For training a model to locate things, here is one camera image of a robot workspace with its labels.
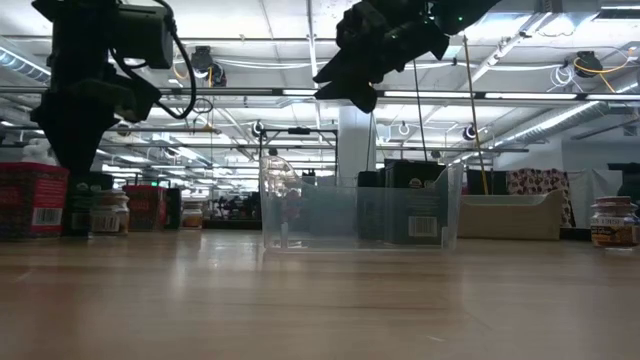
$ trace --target floral fabric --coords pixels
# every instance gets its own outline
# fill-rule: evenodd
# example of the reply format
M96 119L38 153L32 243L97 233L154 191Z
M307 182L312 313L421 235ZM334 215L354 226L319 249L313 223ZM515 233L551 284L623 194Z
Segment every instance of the floral fabric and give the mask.
M557 169L520 169L507 174L509 195L544 195L554 190L562 190L562 226L574 227L571 208L569 180L567 173Z

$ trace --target table surface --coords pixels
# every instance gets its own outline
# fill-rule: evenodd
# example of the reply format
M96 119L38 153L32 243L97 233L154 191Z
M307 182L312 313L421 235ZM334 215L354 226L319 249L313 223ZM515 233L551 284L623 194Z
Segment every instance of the table surface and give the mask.
M583 243L288 254L259 232L0 243L0 359L640 358L640 261Z

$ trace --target bottle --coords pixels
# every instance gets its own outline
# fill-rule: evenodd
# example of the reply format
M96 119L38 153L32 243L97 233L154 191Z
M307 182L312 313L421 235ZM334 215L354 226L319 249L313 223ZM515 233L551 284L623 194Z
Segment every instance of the bottle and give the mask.
M106 190L97 194L91 208L93 235L125 236L129 233L129 198L121 190Z
M596 199L591 206L591 241L597 247L632 248L640 242L640 218L630 197Z
M182 228L202 229L202 221L204 219L202 203L199 201L186 201L183 206Z

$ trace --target label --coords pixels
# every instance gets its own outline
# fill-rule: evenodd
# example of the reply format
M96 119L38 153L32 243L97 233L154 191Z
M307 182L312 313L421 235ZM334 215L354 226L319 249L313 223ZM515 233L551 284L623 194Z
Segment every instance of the label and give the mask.
M409 216L409 236L438 236L438 218L427 216Z
M638 227L623 218L591 219L591 240L598 246L633 246L639 236Z
M62 209L33 209L34 226L60 226L62 224Z
M59 232L62 230L67 184L63 180L38 179L33 198L32 233Z
M91 216L91 231L117 233L120 231L120 217L116 214L94 214Z

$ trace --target transparent plastic container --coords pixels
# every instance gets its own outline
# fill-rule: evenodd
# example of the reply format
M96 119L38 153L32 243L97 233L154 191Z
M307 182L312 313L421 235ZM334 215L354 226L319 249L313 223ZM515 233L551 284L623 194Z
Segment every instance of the transparent plastic container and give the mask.
M315 186L263 158L261 196L267 251L454 250L462 166L422 189Z

